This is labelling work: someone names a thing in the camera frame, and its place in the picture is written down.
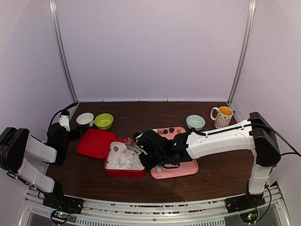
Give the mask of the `red tin lid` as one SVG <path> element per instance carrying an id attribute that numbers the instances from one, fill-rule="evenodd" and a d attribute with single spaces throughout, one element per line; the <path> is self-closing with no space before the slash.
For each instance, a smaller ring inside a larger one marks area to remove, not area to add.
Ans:
<path id="1" fill-rule="evenodd" d="M 76 153 L 96 158 L 105 159 L 110 143 L 116 138 L 116 134 L 99 129 L 89 129 L 76 147 Z"/>

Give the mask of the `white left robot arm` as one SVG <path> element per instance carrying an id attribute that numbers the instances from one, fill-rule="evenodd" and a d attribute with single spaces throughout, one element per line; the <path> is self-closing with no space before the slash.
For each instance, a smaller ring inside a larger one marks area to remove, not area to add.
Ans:
<path id="1" fill-rule="evenodd" d="M 50 194 L 49 201 L 57 209 L 63 209 L 68 200 L 63 195 L 60 183 L 46 176 L 27 160 L 30 156 L 45 164 L 63 165 L 69 143 L 79 138 L 79 131 L 70 128 L 68 110 L 60 110 L 55 115 L 59 119 L 58 122 L 50 122 L 46 142 L 37 139 L 28 129 L 5 128 L 0 135 L 0 167 L 9 176 Z"/>

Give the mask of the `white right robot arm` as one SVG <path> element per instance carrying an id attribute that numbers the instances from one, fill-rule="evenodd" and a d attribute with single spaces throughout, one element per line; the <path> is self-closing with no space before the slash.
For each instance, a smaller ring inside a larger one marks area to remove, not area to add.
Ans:
<path id="1" fill-rule="evenodd" d="M 246 208 L 258 202 L 272 167 L 281 159 L 275 132 L 258 112 L 250 113 L 247 120 L 220 129 L 197 131 L 191 128 L 171 140 L 151 129 L 143 133 L 136 132 L 133 139 L 142 151 L 139 159 L 148 170 L 167 164 L 178 167 L 183 162 L 216 153 L 255 150 L 247 193 L 241 197 L 241 204 Z"/>

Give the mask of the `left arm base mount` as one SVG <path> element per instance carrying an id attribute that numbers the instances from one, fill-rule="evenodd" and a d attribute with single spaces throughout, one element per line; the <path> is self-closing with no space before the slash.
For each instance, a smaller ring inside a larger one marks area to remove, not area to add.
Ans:
<path id="1" fill-rule="evenodd" d="M 80 214 L 83 208 L 84 200 L 66 196 L 63 201 L 55 200 L 52 197 L 46 197 L 43 205 L 56 210 L 61 210 L 70 214 Z"/>

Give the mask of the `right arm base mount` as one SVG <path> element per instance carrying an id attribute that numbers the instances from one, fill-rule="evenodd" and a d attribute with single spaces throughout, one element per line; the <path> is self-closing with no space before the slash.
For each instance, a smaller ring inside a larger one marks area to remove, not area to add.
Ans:
<path id="1" fill-rule="evenodd" d="M 256 208 L 258 206 L 264 205 L 265 199 L 263 197 L 249 197 L 246 195 L 227 198 L 225 200 L 225 205 L 228 213 L 241 212 L 244 210 Z"/>

